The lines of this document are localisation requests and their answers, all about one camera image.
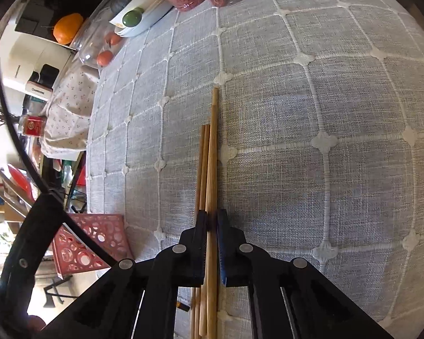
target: white plate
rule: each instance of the white plate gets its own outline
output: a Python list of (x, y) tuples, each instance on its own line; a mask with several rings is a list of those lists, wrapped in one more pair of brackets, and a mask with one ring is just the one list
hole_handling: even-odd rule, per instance
[(156, 1), (157, 0), (132, 0), (112, 20), (110, 20), (110, 23), (118, 28), (125, 29), (126, 26), (122, 23), (122, 18), (125, 14), (136, 7), (142, 7), (146, 12), (146, 10), (150, 9)]
[(166, 0), (155, 0), (148, 9), (145, 9), (141, 22), (138, 25), (135, 27), (125, 27), (124, 29), (115, 27), (115, 33), (121, 37), (138, 36), (158, 22), (172, 7), (173, 5)]

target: green grape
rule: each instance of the green grape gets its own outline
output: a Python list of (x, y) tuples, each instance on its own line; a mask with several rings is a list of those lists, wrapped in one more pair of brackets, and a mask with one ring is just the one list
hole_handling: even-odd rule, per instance
[(141, 19), (143, 18), (144, 12), (145, 12), (145, 10), (142, 9), (141, 7), (136, 7), (135, 9), (127, 12), (122, 17), (122, 23), (126, 27), (130, 27), (130, 28), (135, 27), (141, 22)]

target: chopsticks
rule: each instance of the chopsticks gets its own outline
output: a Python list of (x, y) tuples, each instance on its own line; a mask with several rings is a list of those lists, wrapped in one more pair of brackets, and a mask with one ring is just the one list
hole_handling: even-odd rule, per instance
[(206, 188), (206, 212), (209, 218), (206, 247), (207, 339), (217, 337), (217, 129), (218, 88), (214, 88), (212, 91)]
[(208, 213), (206, 276), (200, 288), (192, 290), (190, 338), (217, 337), (217, 128), (218, 88), (212, 92), (211, 123), (201, 126), (197, 169), (195, 214)]

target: pumpkin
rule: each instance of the pumpkin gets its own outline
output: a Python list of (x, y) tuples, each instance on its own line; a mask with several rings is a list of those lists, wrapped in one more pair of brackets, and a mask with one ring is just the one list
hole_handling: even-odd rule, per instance
[(68, 45), (82, 26), (82, 16), (75, 12), (62, 17), (53, 28), (53, 37), (61, 45)]

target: red basket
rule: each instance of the red basket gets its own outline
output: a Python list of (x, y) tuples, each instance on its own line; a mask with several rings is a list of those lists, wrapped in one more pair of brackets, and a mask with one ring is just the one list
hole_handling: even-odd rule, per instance
[[(83, 231), (116, 260), (132, 258), (122, 215), (69, 214)], [(52, 241), (55, 267), (60, 276), (109, 268), (109, 265), (62, 226)]]

